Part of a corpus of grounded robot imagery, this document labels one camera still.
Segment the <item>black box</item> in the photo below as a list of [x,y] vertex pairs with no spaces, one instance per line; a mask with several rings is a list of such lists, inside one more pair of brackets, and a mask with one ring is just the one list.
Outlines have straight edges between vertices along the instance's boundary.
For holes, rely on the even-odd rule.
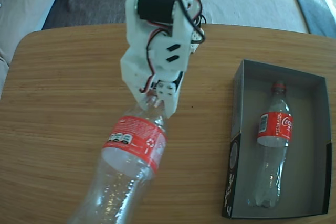
[[[250,207],[255,181],[260,116],[270,104],[272,83],[283,80],[293,114],[292,141],[274,208]],[[244,60],[234,80],[230,158],[222,215],[230,219],[278,219],[328,212],[331,183],[331,124],[324,77]]]

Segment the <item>clear plastic bottle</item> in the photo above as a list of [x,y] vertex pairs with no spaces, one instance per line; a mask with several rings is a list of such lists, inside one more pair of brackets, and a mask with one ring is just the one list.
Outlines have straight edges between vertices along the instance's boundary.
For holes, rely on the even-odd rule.
[[292,115],[286,101],[286,86],[277,81],[272,86],[272,101],[260,118],[258,134],[258,172],[248,204],[275,207],[280,198],[281,176],[291,139]]
[[126,224],[165,148],[164,107],[147,97],[121,117],[105,143],[90,190],[68,224]]

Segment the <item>wooden table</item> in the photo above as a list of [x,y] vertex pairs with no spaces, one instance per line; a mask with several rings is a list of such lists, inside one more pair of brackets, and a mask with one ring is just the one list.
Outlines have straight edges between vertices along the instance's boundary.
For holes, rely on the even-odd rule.
[[[191,56],[178,111],[169,121],[157,178],[134,223],[231,223],[220,212],[233,76],[242,59],[327,77],[336,122],[335,40],[239,26],[207,25],[205,31],[207,41]],[[22,40],[0,102],[0,223],[66,223],[88,190],[111,127],[135,104],[119,66],[127,47],[124,24],[44,30]],[[332,192],[328,215],[263,223],[335,218]]]

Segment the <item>red label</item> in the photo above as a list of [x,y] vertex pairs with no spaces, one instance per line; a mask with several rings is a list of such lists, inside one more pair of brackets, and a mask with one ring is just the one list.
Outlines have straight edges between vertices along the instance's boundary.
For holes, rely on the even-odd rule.
[[156,172],[165,146],[164,132],[154,123],[136,116],[123,116],[103,148],[119,148],[132,153]]
[[293,117],[282,112],[268,112],[261,115],[259,134],[261,136],[277,136],[290,140],[292,136]]

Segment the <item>bottle cap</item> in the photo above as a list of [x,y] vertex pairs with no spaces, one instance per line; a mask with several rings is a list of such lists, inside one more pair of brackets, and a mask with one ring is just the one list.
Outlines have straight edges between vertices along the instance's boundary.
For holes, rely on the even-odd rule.
[[286,91],[286,84],[284,81],[276,81],[273,83],[272,88],[271,88],[272,92],[278,91],[278,92],[285,92]]

